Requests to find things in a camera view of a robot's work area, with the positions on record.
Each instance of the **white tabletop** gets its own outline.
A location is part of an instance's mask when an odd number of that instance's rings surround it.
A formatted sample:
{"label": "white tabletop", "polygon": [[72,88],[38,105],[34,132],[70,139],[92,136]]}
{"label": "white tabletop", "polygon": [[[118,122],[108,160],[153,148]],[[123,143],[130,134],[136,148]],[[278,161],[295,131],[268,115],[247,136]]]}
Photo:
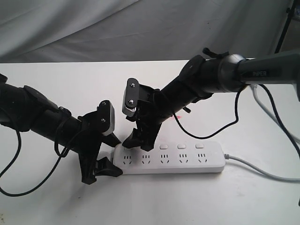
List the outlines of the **white tabletop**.
{"label": "white tabletop", "polygon": [[[109,99],[116,113],[116,135],[123,141],[135,126],[121,113],[126,81],[163,88],[178,75],[185,61],[0,64],[8,83],[39,90],[73,116],[94,111]],[[270,85],[279,114],[290,131],[300,136],[300,103],[291,85]],[[258,94],[268,105],[266,94]],[[184,127],[208,135],[234,120],[235,94],[215,94],[180,111]],[[266,171],[300,177],[296,150],[285,134],[256,105],[250,89],[242,92],[240,121],[211,140],[224,153],[241,157]],[[190,140],[174,120],[167,120],[159,139]],[[0,170],[15,154],[15,132],[0,126]],[[22,133],[22,150],[13,167],[1,178],[11,193],[27,191],[48,174],[57,159],[53,142]],[[102,145],[101,150],[110,150]],[[124,175],[98,177],[81,183],[78,156],[61,161],[52,177],[34,193],[22,197],[0,195],[0,225],[298,225],[300,185],[266,179],[244,165],[228,162],[221,174]]]}

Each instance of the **gray cable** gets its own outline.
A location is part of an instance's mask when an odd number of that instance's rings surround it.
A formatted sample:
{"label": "gray cable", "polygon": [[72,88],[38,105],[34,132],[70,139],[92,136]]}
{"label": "gray cable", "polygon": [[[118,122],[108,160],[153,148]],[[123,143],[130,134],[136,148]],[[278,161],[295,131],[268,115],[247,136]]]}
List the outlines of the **gray cable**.
{"label": "gray cable", "polygon": [[[267,107],[258,99],[258,96],[257,96],[257,92],[256,92],[256,89],[257,89],[257,84],[251,84],[250,85],[250,88],[252,90],[252,93],[253,93],[253,97],[255,99],[255,101],[257,102],[257,104],[262,108],[262,110],[265,111],[265,113],[278,125],[278,121],[276,119],[276,117],[274,116],[274,114],[267,109]],[[291,132],[289,132],[291,134],[291,136],[293,137],[293,139],[295,140],[295,142],[297,142],[298,144],[300,144],[300,138],[298,138],[297,136],[293,135]]]}
{"label": "gray cable", "polygon": [[247,166],[250,166],[252,169],[260,172],[261,174],[265,175],[266,177],[268,178],[271,178],[273,180],[278,180],[278,181],[283,181],[283,182],[293,182],[293,183],[300,183],[300,179],[297,179],[297,178],[285,178],[285,177],[278,177],[276,175],[272,175],[268,172],[265,172],[264,170],[258,168],[257,166],[245,161],[244,159],[241,159],[241,158],[237,158],[237,157],[234,157],[234,156],[231,156],[229,154],[224,154],[224,157],[225,159],[232,159],[232,160],[235,160],[235,161],[239,161],[243,164],[246,164]]}

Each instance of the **white backdrop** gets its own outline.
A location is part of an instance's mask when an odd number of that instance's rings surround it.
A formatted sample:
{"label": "white backdrop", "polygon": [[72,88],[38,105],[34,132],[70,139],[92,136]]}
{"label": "white backdrop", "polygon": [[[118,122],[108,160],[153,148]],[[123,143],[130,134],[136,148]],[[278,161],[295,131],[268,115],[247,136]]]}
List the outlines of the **white backdrop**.
{"label": "white backdrop", "polygon": [[[275,49],[291,1],[2,0],[0,4],[0,61],[78,62],[187,60],[204,47],[245,57],[266,55]],[[12,13],[17,16],[10,19]]]}

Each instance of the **power strip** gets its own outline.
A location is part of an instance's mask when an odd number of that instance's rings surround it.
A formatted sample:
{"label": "power strip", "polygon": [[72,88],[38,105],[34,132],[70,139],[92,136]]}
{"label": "power strip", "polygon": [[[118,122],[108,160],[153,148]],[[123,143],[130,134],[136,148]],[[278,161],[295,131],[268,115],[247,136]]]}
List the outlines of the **power strip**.
{"label": "power strip", "polygon": [[123,174],[219,173],[225,158],[217,142],[156,143],[149,152],[119,144],[113,164]]}

